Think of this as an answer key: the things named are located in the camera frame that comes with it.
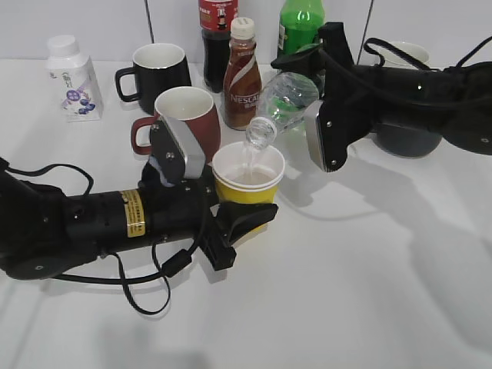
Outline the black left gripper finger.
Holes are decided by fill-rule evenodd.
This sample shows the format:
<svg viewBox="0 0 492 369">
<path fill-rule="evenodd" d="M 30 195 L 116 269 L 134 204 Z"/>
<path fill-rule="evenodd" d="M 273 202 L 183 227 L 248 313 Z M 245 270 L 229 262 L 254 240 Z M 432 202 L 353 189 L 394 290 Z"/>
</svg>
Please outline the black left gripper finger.
<svg viewBox="0 0 492 369">
<path fill-rule="evenodd" d="M 273 221 L 277 212 L 278 206 L 273 203 L 222 202 L 213 217 L 210 244 L 213 248 L 229 248 L 256 228 Z"/>
</svg>

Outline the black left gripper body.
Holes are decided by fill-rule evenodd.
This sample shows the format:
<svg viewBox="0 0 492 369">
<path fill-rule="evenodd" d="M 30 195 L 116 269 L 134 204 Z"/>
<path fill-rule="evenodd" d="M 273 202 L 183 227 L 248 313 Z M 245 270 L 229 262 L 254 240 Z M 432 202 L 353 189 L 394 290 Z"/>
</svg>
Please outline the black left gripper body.
<svg viewBox="0 0 492 369">
<path fill-rule="evenodd" d="M 232 267 L 236 251 L 221 228 L 219 218 L 211 213 L 218 196 L 211 188 L 211 169 L 197 180 L 180 180 L 166 187 L 160 173 L 145 165 L 138 191 L 144 208 L 145 231 L 152 245 L 166 241 L 191 239 L 192 244 L 182 248 L 164 263 L 161 271 L 182 271 L 192 261 L 192 255 L 201 249 L 216 271 Z"/>
</svg>

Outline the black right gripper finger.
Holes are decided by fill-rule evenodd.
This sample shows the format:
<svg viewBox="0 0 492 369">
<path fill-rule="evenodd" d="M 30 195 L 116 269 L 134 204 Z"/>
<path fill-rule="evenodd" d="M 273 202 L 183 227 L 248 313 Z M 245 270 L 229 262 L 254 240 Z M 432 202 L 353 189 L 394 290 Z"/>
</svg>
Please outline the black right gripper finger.
<svg viewBox="0 0 492 369">
<path fill-rule="evenodd" d="M 343 22 L 327 22 L 318 29 L 321 40 L 319 54 L 327 71 L 340 76 L 353 75 L 354 60 L 347 43 Z"/>
<path fill-rule="evenodd" d="M 273 69 L 293 72 L 309 78 L 325 76 L 326 68 L 321 56 L 322 48 L 309 48 L 291 55 L 281 55 L 271 62 Z"/>
</svg>

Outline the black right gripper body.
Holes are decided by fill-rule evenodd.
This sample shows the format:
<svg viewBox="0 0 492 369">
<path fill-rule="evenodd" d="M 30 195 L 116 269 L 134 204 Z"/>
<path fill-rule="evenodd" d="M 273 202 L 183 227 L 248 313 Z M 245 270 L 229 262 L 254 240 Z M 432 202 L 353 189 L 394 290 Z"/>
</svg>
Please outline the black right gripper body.
<svg viewBox="0 0 492 369">
<path fill-rule="evenodd" d="M 377 97 L 369 86 L 377 86 L 381 68 L 355 65 L 351 77 L 326 70 L 322 108 L 333 121 L 346 128 L 347 145 L 377 130 Z"/>
</svg>

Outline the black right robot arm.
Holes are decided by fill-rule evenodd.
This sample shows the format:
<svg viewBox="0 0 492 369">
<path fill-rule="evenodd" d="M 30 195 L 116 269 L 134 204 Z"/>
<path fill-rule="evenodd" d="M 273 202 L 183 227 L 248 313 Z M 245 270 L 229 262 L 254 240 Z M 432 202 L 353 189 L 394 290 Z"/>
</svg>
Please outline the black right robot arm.
<svg viewBox="0 0 492 369">
<path fill-rule="evenodd" d="M 314 128 L 328 166 L 341 166 L 348 146 L 378 125 L 437 133 L 460 149 L 490 155 L 491 63 L 469 64 L 490 38 L 455 65 L 438 69 L 380 38 L 363 44 L 377 62 L 357 65 L 341 22 L 325 23 L 317 36 L 317 44 L 279 55 L 271 67 L 305 75 L 325 72 Z"/>
</svg>

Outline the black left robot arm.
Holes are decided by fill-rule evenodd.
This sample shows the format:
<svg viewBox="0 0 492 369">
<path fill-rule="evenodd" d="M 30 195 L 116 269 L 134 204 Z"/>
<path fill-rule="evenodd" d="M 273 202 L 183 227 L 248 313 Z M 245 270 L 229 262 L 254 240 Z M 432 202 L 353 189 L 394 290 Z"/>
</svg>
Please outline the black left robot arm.
<svg viewBox="0 0 492 369">
<path fill-rule="evenodd" d="M 161 264 L 165 277 L 185 269 L 201 250 L 216 271 L 230 268 L 234 243 L 272 221 L 273 203 L 222 201 L 214 175 L 165 186 L 146 164 L 137 188 L 67 196 L 34 183 L 37 171 L 1 163 L 1 268 L 11 278 L 68 280 L 69 271 L 110 254 L 167 241 L 191 240 Z"/>
</svg>

